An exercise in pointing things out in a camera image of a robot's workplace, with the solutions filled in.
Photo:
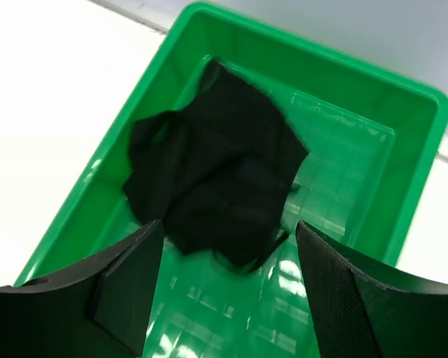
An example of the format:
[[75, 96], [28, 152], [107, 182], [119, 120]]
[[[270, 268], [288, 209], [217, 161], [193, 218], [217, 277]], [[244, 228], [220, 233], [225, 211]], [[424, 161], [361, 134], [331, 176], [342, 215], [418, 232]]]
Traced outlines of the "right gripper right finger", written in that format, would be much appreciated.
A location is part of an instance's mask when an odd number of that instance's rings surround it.
[[296, 226], [321, 357], [448, 357], [448, 284], [400, 271]]

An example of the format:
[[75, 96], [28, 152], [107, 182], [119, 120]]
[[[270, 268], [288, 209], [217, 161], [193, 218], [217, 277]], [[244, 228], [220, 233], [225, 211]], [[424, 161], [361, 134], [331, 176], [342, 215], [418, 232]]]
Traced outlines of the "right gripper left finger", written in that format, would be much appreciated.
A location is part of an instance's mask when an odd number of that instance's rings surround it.
[[163, 246], [153, 221], [70, 266], [0, 287], [0, 357], [141, 357]]

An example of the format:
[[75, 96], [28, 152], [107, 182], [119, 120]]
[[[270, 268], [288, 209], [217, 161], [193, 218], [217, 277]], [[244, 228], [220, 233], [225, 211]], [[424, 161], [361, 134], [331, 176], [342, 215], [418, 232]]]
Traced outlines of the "black bra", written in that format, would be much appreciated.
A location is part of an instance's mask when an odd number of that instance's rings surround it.
[[183, 255], [210, 251], [249, 274], [288, 238], [284, 204], [308, 153], [268, 95], [213, 59], [186, 106], [133, 124], [123, 190]]

